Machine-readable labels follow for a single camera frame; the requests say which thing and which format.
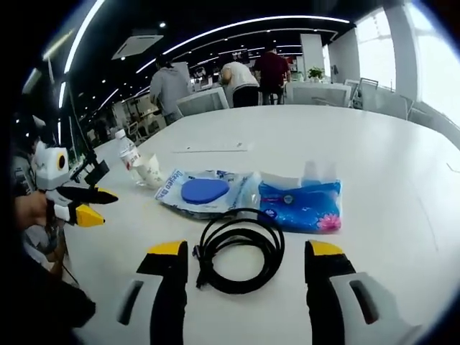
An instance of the man in red shirt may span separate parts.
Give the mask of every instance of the man in red shirt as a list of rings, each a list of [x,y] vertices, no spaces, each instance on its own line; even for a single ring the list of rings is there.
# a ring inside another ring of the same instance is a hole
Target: man in red shirt
[[[290,70],[285,58],[276,53],[276,45],[270,43],[268,51],[256,60],[254,70],[256,79],[259,81],[262,92],[262,104],[268,105],[268,99],[271,98],[271,104],[274,103],[273,95],[277,94],[277,104],[281,104],[283,94],[284,77],[290,82]]]

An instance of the coiled cable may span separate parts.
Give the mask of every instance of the coiled cable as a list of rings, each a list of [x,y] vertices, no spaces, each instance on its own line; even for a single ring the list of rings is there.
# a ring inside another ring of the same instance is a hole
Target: coiled cable
[[[227,217],[235,217],[239,212],[250,212],[257,215],[257,219],[236,218],[228,221],[224,225],[213,231],[205,240],[209,229],[217,222]],[[261,235],[259,232],[245,229],[225,228],[238,223],[256,224],[271,235],[269,238]],[[213,268],[213,258],[219,250],[231,245],[246,245],[259,248],[264,255],[264,266],[260,273],[245,281],[233,281],[222,277]],[[200,244],[193,249],[193,256],[200,262],[200,273],[196,280],[196,287],[201,288],[205,284],[210,284],[217,290],[228,294],[245,294],[255,291],[265,285],[280,268],[282,257],[285,252],[285,238],[277,222],[259,210],[253,208],[236,208],[221,214],[208,223],[201,234]]]

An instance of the plastic bag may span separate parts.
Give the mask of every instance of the plastic bag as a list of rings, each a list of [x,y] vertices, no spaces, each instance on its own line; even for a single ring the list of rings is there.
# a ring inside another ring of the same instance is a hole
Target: plastic bag
[[[285,231],[337,231],[341,228],[341,182],[334,165],[328,165],[321,174],[317,170],[316,163],[307,162],[301,178],[254,174],[239,204],[265,212]]]
[[[240,207],[238,200],[244,184],[252,176],[252,172],[233,173],[223,170],[205,170],[186,172],[174,170],[165,184],[155,194],[155,199],[176,209],[177,211],[195,219],[212,219],[216,216]],[[184,183],[193,178],[209,178],[225,180],[229,184],[229,191],[210,203],[196,205],[182,199],[181,190]]]

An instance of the paper cup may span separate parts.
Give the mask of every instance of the paper cup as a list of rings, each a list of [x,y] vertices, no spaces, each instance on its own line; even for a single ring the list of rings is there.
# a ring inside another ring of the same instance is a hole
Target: paper cup
[[[149,159],[141,156],[134,162],[133,167],[148,186],[158,189],[163,185],[164,181],[156,155]]]

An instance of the white pillar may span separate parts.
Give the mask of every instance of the white pillar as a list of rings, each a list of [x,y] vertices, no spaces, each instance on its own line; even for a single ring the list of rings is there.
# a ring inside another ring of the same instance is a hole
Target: white pillar
[[[412,28],[404,12],[404,5],[385,6],[395,49],[396,92],[417,99],[417,56]]]
[[[308,70],[312,67],[324,69],[323,44],[319,34],[300,34],[303,53],[303,67],[305,79],[308,78]]]

